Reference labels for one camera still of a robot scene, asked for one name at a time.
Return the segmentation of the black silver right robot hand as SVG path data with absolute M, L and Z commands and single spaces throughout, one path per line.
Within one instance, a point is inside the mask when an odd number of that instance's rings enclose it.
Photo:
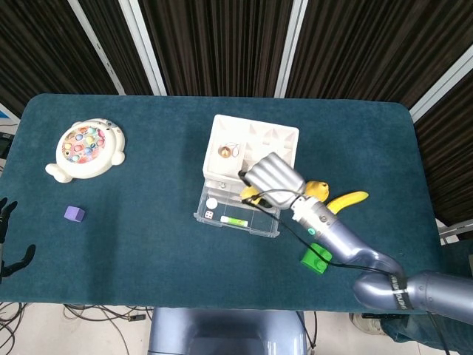
M 272 207 L 286 210 L 304 194 L 304 178 L 275 152 L 255 163 L 248 171 L 239 172 L 240 179 L 256 190 L 251 197 L 263 199 Z

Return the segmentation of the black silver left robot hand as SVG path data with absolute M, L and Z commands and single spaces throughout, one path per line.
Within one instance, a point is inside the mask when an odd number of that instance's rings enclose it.
M 4 278 L 10 277 L 11 275 L 15 274 L 17 271 L 20 271 L 28 267 L 28 265 L 32 262 L 35 256 L 36 245 L 31 244 L 28 246 L 25 252 L 25 255 L 23 256 L 21 260 L 9 266 L 5 265 L 4 244 L 6 242 L 10 215 L 16 209 L 17 205 L 18 205 L 17 201 L 13 201 L 9 203 L 6 197 L 1 199 L 1 280 L 3 280 Z

